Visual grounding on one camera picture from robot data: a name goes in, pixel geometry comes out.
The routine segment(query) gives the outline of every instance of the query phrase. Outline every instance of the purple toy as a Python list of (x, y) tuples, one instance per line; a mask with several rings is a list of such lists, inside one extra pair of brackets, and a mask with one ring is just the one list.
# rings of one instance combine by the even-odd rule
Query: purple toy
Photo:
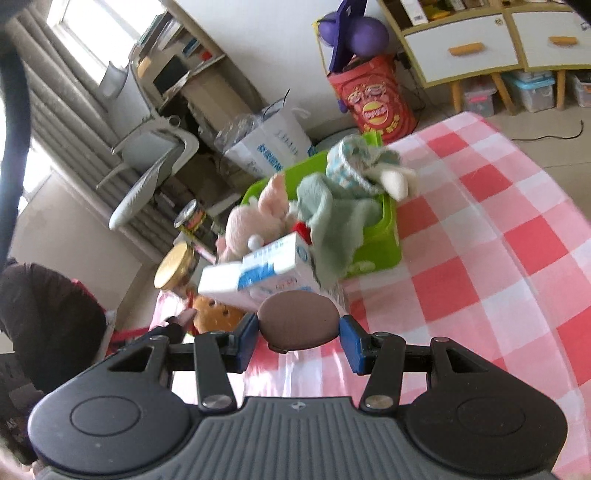
[(336, 12), (319, 21), (322, 40), (333, 47), (331, 72), (342, 72), (353, 55), (375, 57), (386, 50), (388, 29), (372, 17), (364, 17), (367, 0), (343, 0)]
[(351, 21), (346, 42), (358, 57), (375, 57), (388, 48), (390, 36), (386, 26), (377, 18), (360, 17)]
[[(329, 46), (335, 45), (336, 12), (326, 14), (318, 25), (320, 37)], [(347, 48), (359, 57), (375, 57), (388, 48), (388, 29), (377, 18), (357, 17), (350, 20), (345, 34)]]

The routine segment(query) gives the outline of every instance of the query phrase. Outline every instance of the black cable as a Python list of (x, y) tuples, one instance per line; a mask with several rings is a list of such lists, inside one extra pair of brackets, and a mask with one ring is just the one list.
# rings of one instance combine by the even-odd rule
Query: black cable
[(276, 103), (279, 103), (279, 102), (283, 101), (283, 104), (281, 105), (281, 107), (285, 107), (285, 102), (287, 100), (287, 96), (290, 94), (290, 91), (291, 91), (291, 89), (288, 88), (287, 89), (287, 92), (285, 93), (285, 95), (283, 96), (283, 98), (280, 98), (279, 100), (273, 102), (267, 108), (265, 108), (265, 111), (262, 113), (262, 119), (263, 119), (263, 121), (265, 121), (265, 116), (267, 115), (267, 112), (269, 111), (269, 108), (271, 108), (272, 106), (274, 106)]
[(0, 31), (0, 86), (4, 93), (6, 143), (0, 166), (0, 271), (4, 269), (17, 223), (27, 155), (31, 144), (31, 105), (22, 61)]
[(418, 82), (417, 82), (417, 78), (414, 76), (414, 73), (413, 73), (413, 71), (412, 71), (412, 70), (409, 70), (409, 71), (408, 71), (408, 73), (410, 74), (411, 78), (413, 79), (413, 83), (414, 83), (414, 86), (415, 86), (415, 90), (416, 90), (416, 92), (418, 93), (418, 92), (419, 92), (419, 90), (422, 90), (422, 91), (423, 91), (423, 93), (424, 93), (424, 95), (425, 95), (425, 97), (427, 97), (427, 102), (429, 102), (429, 104), (430, 104), (430, 105), (431, 105), (431, 106), (432, 106), (432, 107), (433, 107), (435, 110), (437, 110), (437, 111), (438, 111), (440, 114), (442, 114), (442, 115), (443, 115), (445, 118), (451, 118), (451, 116), (450, 116), (450, 115), (448, 115), (448, 114), (446, 113), (446, 111), (445, 111), (445, 110), (443, 110), (443, 109), (442, 109), (440, 106), (438, 106), (438, 105), (436, 105), (435, 103), (433, 103), (433, 100), (431, 100), (431, 97), (429, 97), (429, 95), (428, 95), (427, 91), (426, 91), (424, 88), (421, 88), (421, 87), (419, 86), (419, 84), (418, 84)]
[(418, 86), (417, 81), (414, 78), (413, 73), (410, 70), (408, 70), (408, 73), (410, 74), (410, 76), (413, 79), (415, 89), (412, 90), (412, 89), (408, 88), (406, 85), (402, 85), (402, 88), (404, 88), (406, 91), (411, 93), (419, 101), (419, 107), (417, 109), (413, 109), (413, 113), (416, 114), (415, 120), (417, 121), (414, 124), (413, 130), (411, 131), (411, 133), (413, 134), (414, 131), (417, 129), (419, 122), (421, 121), (421, 117), (423, 115), (423, 112), (427, 108), (427, 104), (425, 103), (425, 100), (421, 97), (421, 94), (419, 93), (420, 88)]
[(572, 137), (559, 137), (557, 135), (544, 135), (543, 137), (537, 138), (511, 138), (513, 142), (537, 142), (538, 140), (543, 140), (545, 138), (555, 138), (556, 140), (574, 140), (575, 138), (580, 137), (583, 135), (583, 131), (585, 130), (585, 122), (581, 120), (581, 131), (572, 136)]

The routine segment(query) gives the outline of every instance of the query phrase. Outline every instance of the cabinet drawer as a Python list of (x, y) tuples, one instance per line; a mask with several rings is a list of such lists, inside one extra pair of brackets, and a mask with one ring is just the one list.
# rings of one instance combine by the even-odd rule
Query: cabinet drawer
[[(529, 67), (591, 64), (591, 30), (583, 29), (586, 24), (577, 14), (528, 12), (512, 17)], [(566, 43), (576, 44), (555, 45), (551, 37), (565, 37)]]
[(519, 63), (502, 15), (429, 28), (406, 41), (427, 83)]

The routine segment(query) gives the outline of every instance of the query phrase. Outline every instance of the purple ball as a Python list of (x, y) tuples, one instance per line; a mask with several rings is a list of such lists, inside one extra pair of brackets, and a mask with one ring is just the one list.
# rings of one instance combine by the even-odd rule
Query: purple ball
[[(318, 24), (318, 33), (324, 42), (335, 46), (337, 38), (336, 12), (326, 14)], [(390, 35), (386, 26), (377, 18), (356, 17), (349, 20), (347, 46), (359, 57), (375, 57), (388, 48)]]
[(336, 12), (331, 12), (322, 17), (318, 22), (318, 33), (322, 40), (326, 42), (329, 47), (335, 46), (336, 40)]
[(388, 48), (390, 35), (377, 18), (357, 17), (351, 20), (347, 46), (359, 57), (375, 57)]

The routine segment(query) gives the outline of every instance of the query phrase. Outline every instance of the stuffed toy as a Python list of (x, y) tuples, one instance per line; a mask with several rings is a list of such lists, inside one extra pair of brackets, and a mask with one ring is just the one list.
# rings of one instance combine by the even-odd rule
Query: stuffed toy
[(386, 192), (400, 202), (418, 194), (417, 174), (400, 166), (400, 154), (371, 147), (360, 135), (349, 135), (330, 149), (326, 176), (357, 198)]
[(226, 233), (217, 239), (220, 263), (241, 260), (244, 255), (289, 233), (295, 223), (285, 191), (285, 176), (275, 174), (258, 201), (234, 207), (228, 216)]

